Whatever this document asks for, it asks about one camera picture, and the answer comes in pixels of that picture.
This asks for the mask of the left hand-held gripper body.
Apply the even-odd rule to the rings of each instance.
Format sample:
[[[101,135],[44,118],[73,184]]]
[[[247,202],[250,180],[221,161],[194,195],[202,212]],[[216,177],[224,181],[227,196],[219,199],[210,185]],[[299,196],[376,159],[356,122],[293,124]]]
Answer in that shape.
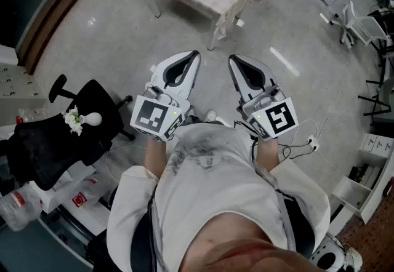
[[[148,82],[134,104],[130,125],[160,142],[172,139],[191,108],[191,103]]]

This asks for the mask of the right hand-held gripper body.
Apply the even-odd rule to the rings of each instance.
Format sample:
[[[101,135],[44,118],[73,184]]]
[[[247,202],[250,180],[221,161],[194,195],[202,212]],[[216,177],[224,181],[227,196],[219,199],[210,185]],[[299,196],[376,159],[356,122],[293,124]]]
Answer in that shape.
[[[299,125],[293,102],[284,95],[280,85],[242,102],[237,111],[252,133],[263,141],[276,138]]]

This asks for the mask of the person's right forearm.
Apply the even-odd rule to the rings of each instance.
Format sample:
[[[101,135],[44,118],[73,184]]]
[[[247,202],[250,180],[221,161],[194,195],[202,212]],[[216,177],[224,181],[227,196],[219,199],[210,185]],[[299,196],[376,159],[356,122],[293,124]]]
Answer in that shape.
[[[261,138],[257,142],[256,161],[259,166],[267,169],[269,172],[279,165],[279,144],[278,139],[264,141]]]

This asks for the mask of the person's left forearm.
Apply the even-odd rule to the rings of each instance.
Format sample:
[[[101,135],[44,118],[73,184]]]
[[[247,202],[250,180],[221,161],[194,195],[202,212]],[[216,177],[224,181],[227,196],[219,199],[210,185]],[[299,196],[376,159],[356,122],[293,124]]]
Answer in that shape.
[[[166,148],[165,142],[159,142],[153,138],[147,141],[144,167],[157,178],[162,176],[167,165]]]

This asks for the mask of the person's dark trousers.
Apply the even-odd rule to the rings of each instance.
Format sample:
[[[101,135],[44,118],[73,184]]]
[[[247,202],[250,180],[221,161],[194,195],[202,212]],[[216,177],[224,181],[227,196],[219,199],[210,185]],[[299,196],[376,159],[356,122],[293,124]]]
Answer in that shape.
[[[209,123],[209,124],[217,124],[220,126],[227,126],[227,124],[223,123],[222,121],[219,120],[214,120],[214,121],[203,121],[201,120],[199,117],[195,116],[195,115],[190,115],[188,116],[184,122],[182,123],[183,126],[187,126],[190,124],[200,124],[200,123]]]

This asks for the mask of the white vase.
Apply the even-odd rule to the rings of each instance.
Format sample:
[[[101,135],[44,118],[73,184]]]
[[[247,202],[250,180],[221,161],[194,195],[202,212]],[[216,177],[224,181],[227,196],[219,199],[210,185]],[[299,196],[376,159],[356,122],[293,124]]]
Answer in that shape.
[[[96,112],[87,115],[80,115],[79,122],[90,126],[99,126],[102,123],[102,116]]]

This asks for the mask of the black office chair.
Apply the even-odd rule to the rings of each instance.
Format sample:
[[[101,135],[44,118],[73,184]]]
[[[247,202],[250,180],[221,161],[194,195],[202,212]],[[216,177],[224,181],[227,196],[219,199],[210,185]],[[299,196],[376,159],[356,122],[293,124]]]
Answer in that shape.
[[[63,74],[57,78],[49,92],[50,102],[58,96],[70,98],[69,110],[77,108],[82,115],[98,113],[102,122],[98,126],[83,124],[81,134],[72,132],[61,114],[16,125],[11,137],[0,141],[0,157],[7,158],[9,172],[20,185],[34,181],[47,191],[77,162],[91,166],[98,161],[118,134],[129,140],[135,138],[124,130],[119,112],[132,96],[115,103],[94,79],[73,94],[63,88],[66,81]]]

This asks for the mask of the white table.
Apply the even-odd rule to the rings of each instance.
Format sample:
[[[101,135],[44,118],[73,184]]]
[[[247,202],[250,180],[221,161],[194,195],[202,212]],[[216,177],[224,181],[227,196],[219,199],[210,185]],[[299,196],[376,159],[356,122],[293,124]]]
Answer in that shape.
[[[196,4],[191,3],[187,0],[178,0],[181,3],[183,3],[185,6],[191,7],[193,10],[196,10],[199,12],[201,15],[205,16],[211,21],[211,27],[209,30],[209,33],[206,37],[206,49],[209,51],[212,51],[215,49],[217,42],[220,40],[219,38],[219,27],[216,25],[216,23],[219,21],[220,16],[216,13],[213,13],[211,10],[206,10],[206,9],[201,9],[199,8]],[[149,7],[149,9],[152,11],[153,15],[156,18],[159,18],[161,16],[161,11],[156,3],[156,0],[146,0],[146,3]]]

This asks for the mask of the white flower bunch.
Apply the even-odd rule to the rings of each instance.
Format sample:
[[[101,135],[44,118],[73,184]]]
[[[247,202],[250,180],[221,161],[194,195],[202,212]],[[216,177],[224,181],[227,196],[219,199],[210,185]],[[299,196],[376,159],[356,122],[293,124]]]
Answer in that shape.
[[[79,118],[78,107],[74,106],[74,108],[63,112],[62,116],[65,124],[70,128],[70,132],[80,136],[82,133],[82,124]]]

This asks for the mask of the person's white t-shirt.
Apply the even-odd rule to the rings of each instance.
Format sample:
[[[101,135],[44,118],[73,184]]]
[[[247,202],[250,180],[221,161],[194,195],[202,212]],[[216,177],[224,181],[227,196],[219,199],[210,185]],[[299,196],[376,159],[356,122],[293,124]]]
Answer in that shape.
[[[123,172],[107,226],[107,249],[122,272],[179,272],[210,219],[235,213],[271,243],[307,260],[330,224],[327,194],[293,161],[270,172],[252,161],[249,134],[217,124],[180,127],[160,178],[141,166]]]

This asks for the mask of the white drawer cabinet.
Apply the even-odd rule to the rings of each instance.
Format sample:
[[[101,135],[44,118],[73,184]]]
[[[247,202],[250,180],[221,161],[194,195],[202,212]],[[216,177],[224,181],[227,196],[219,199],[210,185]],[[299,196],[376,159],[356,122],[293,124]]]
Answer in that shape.
[[[362,158],[388,159],[393,149],[394,138],[365,134],[359,148],[359,154]]]

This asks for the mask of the white plastic bag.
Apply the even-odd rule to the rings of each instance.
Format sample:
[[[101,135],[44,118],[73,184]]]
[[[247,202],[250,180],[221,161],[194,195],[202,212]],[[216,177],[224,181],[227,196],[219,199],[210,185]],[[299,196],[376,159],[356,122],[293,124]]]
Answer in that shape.
[[[105,174],[94,173],[56,198],[55,208],[69,202],[77,208],[93,206],[110,191],[110,188],[110,179]]]

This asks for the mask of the white shelf unit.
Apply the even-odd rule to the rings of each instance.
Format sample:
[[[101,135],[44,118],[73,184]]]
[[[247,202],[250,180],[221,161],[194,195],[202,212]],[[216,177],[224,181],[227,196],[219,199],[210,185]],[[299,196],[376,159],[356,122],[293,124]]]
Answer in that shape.
[[[343,176],[333,195],[363,223],[367,223],[381,200],[392,189],[394,149],[388,159],[362,158],[361,155],[360,159],[361,165],[356,168],[359,174],[352,177]]]

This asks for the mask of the white office chair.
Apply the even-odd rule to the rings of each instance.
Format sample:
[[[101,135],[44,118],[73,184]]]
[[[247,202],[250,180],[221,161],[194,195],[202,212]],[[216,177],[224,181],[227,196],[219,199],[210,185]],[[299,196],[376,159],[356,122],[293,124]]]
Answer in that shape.
[[[348,50],[355,45],[355,38],[364,46],[377,47],[374,41],[388,41],[388,34],[372,16],[362,16],[356,13],[354,4],[349,0],[343,7],[341,14],[335,13],[334,18],[328,19],[324,14],[321,18],[331,26],[338,26],[341,30],[339,42],[344,44]]]

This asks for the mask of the brown wooden step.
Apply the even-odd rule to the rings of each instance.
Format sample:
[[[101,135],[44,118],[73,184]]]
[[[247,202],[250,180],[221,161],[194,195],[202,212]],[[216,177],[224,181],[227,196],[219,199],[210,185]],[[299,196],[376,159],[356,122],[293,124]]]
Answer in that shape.
[[[57,28],[79,0],[43,0],[17,49],[18,64],[32,75]]]

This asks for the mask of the pile of small plastic bottles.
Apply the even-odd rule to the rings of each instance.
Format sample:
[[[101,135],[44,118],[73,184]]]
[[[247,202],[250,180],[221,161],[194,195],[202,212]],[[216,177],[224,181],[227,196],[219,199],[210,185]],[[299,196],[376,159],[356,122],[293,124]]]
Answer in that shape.
[[[17,124],[21,124],[24,122],[41,121],[45,118],[47,118],[47,113],[44,108],[19,109],[16,122]]]

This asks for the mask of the grey locker cabinet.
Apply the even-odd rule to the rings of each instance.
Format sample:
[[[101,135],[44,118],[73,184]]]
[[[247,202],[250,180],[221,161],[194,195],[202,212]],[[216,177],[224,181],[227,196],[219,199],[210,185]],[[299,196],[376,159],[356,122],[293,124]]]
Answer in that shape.
[[[0,63],[0,126],[16,124],[19,109],[39,109],[46,97],[23,66]]]

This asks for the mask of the person's neck and chin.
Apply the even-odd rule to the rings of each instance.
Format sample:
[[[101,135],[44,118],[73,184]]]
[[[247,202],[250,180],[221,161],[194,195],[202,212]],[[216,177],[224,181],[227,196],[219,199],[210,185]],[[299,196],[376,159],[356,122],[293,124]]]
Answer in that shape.
[[[210,219],[188,246],[179,272],[324,272],[275,247],[253,221],[235,213]]]

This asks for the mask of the white round device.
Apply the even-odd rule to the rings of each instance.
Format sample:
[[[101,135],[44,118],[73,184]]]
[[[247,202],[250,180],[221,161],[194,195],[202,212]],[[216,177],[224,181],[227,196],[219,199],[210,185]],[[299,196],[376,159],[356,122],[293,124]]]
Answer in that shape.
[[[361,272],[363,264],[359,252],[330,234],[326,234],[308,260],[325,272]]]

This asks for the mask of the large clear water bottle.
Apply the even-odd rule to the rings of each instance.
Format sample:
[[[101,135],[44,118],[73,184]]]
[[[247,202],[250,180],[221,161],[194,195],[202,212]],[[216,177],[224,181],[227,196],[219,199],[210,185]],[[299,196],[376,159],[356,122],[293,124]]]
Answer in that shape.
[[[41,199],[29,184],[0,198],[0,216],[12,231],[21,231],[41,212]]]

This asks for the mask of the glass desk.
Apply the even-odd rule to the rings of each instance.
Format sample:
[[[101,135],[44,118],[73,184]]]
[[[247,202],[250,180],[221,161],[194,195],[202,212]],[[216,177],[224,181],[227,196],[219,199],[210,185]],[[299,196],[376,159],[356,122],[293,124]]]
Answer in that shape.
[[[0,271],[101,272],[88,247],[94,237],[62,206],[18,232],[0,218]]]

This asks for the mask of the black frame folding chair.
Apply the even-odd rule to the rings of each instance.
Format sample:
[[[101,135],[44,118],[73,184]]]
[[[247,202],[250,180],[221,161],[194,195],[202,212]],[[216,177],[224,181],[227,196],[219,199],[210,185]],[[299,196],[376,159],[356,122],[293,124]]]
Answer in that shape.
[[[394,76],[384,82],[366,81],[366,83],[377,84],[376,95],[373,97],[364,97],[358,95],[358,99],[373,104],[372,111],[364,113],[363,116],[374,116],[388,114],[394,111]]]

